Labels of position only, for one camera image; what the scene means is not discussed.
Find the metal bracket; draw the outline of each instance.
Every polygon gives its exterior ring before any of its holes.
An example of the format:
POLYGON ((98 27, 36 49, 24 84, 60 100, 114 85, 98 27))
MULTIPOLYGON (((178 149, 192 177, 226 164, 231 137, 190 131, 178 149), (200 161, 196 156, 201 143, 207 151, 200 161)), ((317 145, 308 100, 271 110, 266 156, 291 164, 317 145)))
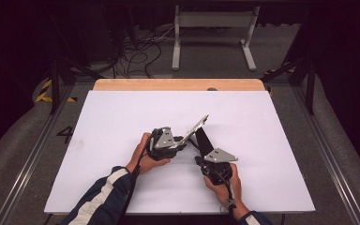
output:
POLYGON ((155 145, 156 148, 170 147, 174 145, 174 137, 170 127, 162 128, 162 135, 157 140, 155 145))
POLYGON ((205 121, 207 120, 208 116, 209 116, 208 114, 204 116, 189 132, 187 132, 187 134, 179 142, 179 144, 185 143, 189 137, 191 137, 199 128, 201 128, 204 125, 205 121))
POLYGON ((235 157, 220 148, 215 148, 212 152, 210 152, 208 155, 206 155, 203 159, 206 161, 219 163, 219 162, 237 161, 238 157, 235 157))

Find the black cable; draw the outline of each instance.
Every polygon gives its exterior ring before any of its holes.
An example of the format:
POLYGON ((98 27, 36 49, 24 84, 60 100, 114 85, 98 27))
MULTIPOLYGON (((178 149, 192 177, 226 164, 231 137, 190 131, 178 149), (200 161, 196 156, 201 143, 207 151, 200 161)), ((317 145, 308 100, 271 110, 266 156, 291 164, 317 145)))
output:
POLYGON ((144 51, 144 50, 145 50, 148 42, 145 41, 145 40, 140 40, 138 36, 136 36, 135 38, 136 38, 135 41, 139 42, 139 43, 137 44, 137 46, 138 46, 137 48, 135 48, 135 47, 133 46, 133 44, 132 44, 132 42, 131 42, 130 40, 128 40, 128 41, 125 41, 125 40, 124 40, 124 41, 123 41, 123 42, 124 42, 124 44, 123 44, 124 49, 130 51, 130 52, 125 52, 125 53, 134 53, 134 52, 136 52, 136 51, 144 51))
POLYGON ((142 151, 139 155, 139 159, 137 160, 136 167, 132 173, 132 177, 131 177, 131 181, 130 181, 130 191, 129 191, 129 194, 127 195, 127 201, 125 202, 124 208, 122 209, 122 212, 121 212, 121 216, 118 219, 118 224, 120 224, 120 225, 123 222, 122 220, 124 218, 126 211, 128 210, 128 206, 130 204, 131 197, 133 196, 134 188, 136 187, 137 177, 139 176, 139 173, 140 173, 140 162, 142 161, 142 158, 147 155, 147 154, 144 154, 144 152, 147 149, 147 144, 150 143, 151 138, 153 137, 154 134, 155 134, 155 130, 153 130, 152 134, 150 135, 150 137, 148 137, 147 141, 145 142, 144 147, 142 148, 142 151))
POLYGON ((231 184, 230 181, 224 179, 220 173, 218 173, 217 171, 213 170, 213 172, 218 175, 218 177, 220 177, 220 179, 223 181, 225 187, 227 188, 227 191, 229 192, 229 206, 228 206, 228 210, 229 210, 229 217, 230 217, 230 221, 232 221, 233 224, 236 224, 236 221, 233 219, 233 209, 236 208, 236 205, 234 205, 233 202, 233 191, 231 189, 231 184))
POLYGON ((148 73, 148 70, 147 70, 148 66, 150 66, 152 63, 154 63, 155 61, 157 61, 157 60, 159 59, 160 55, 162 54, 162 50, 160 49, 160 46, 159 46, 158 44, 156 44, 155 42, 153 42, 153 43, 158 47, 158 49, 159 49, 159 54, 157 55, 157 57, 156 57, 155 59, 153 59, 153 61, 151 61, 151 62, 149 62, 148 64, 146 64, 145 67, 144 67, 145 73, 147 74, 147 76, 148 76, 149 78, 154 78, 154 77, 153 77, 151 74, 148 73))
POLYGON ((130 58, 130 60, 127 59, 127 57, 124 55, 121 59, 120 59, 120 65, 123 69, 123 71, 121 71, 121 75, 124 76, 125 78, 128 78, 130 79, 130 76, 129 76, 129 73, 134 73, 134 72, 141 72, 141 73, 144 73, 144 71, 142 70, 131 70, 130 71, 130 64, 134 63, 134 64, 139 64, 139 63, 142 63, 142 62, 134 62, 133 61, 133 56, 130 58), (124 64, 123 64, 123 61, 127 62, 127 68, 125 68, 124 64))
POLYGON ((173 33, 173 30, 174 30, 174 26, 168 31, 164 31, 164 32, 162 31, 163 34, 159 35, 159 37, 151 37, 151 38, 149 38, 149 40, 155 42, 156 44, 159 44, 159 43, 169 39, 169 38, 166 38, 165 36, 167 36, 167 37, 171 36, 173 33))
POLYGON ((122 60, 119 59, 119 64, 122 66, 122 68, 124 69, 124 71, 122 72, 121 69, 118 68, 118 64, 115 65, 116 69, 121 73, 122 76, 124 76, 125 78, 129 78, 129 76, 126 74, 125 72, 125 67, 122 64, 122 60))
POLYGON ((45 222, 43 223, 43 225, 47 225, 49 223, 49 220, 51 220, 52 214, 49 214, 49 216, 46 218, 45 222))
POLYGON ((148 55, 147 55, 146 53, 144 53, 144 52, 136 52, 136 53, 134 53, 134 54, 130 57, 130 59, 127 61, 127 74, 133 73, 133 72, 142 72, 142 73, 144 73, 144 71, 138 70, 138 69, 136 69, 136 70, 131 70, 131 71, 130 71, 130 64, 132 64, 132 63, 133 63, 133 64, 141 64, 141 63, 146 62, 147 60, 148 60, 148 55), (133 61, 133 58, 134 58, 136 55, 138 55, 138 54, 144 55, 145 58, 144 58, 143 60, 141 60, 141 61, 136 61, 136 62, 134 62, 134 61, 133 61))

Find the white stripe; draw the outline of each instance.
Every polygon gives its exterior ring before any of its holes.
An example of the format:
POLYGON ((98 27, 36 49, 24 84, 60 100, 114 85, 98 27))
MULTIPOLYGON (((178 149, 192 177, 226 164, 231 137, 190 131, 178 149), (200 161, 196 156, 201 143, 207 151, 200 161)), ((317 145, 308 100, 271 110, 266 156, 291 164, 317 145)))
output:
POLYGON ((81 206, 80 210, 78 211, 78 215, 69 224, 87 224, 90 218, 95 213, 96 209, 102 204, 104 204, 104 202, 107 200, 108 196, 113 190, 113 183, 115 183, 117 179, 127 173, 128 171, 126 169, 121 169, 111 174, 107 178, 105 186, 101 188, 101 192, 97 196, 95 196, 95 198, 93 198, 91 202, 86 202, 83 206, 81 206))
POLYGON ((247 224, 248 225, 260 225, 260 222, 257 221, 257 219, 253 215, 250 215, 249 217, 247 217, 247 224))

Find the white tabletop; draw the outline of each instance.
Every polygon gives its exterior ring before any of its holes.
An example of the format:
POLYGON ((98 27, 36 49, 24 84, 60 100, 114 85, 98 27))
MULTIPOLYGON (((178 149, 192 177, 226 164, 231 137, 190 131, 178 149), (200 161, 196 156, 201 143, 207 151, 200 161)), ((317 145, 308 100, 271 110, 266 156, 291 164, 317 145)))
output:
MULTIPOLYGON (((265 91, 91 91, 46 213, 68 213, 96 180, 125 166, 145 131, 185 135, 204 115, 210 142, 239 158, 243 201, 260 212, 309 212, 314 205, 271 98, 265 91)), ((218 214, 191 144, 139 176, 128 214, 218 214)))

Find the person's left hand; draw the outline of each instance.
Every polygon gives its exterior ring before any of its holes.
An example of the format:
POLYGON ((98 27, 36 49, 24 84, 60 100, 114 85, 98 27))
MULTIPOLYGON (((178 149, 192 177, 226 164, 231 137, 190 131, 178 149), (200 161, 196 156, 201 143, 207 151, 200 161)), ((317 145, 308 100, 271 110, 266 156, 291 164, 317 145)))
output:
MULTIPOLYGON (((139 160, 140 154, 142 153, 145 143, 147 142, 150 135, 150 133, 144 133, 142 135, 142 140, 139 144, 137 144, 136 149, 133 152, 133 156, 131 157, 129 164, 127 165, 127 169, 131 173, 133 173, 134 169, 136 168, 137 161, 139 160)), ((140 174, 147 173, 157 166, 163 166, 171 162, 169 158, 155 161, 147 155, 147 151, 144 151, 144 154, 145 156, 142 157, 142 160, 140 161, 140 174)))

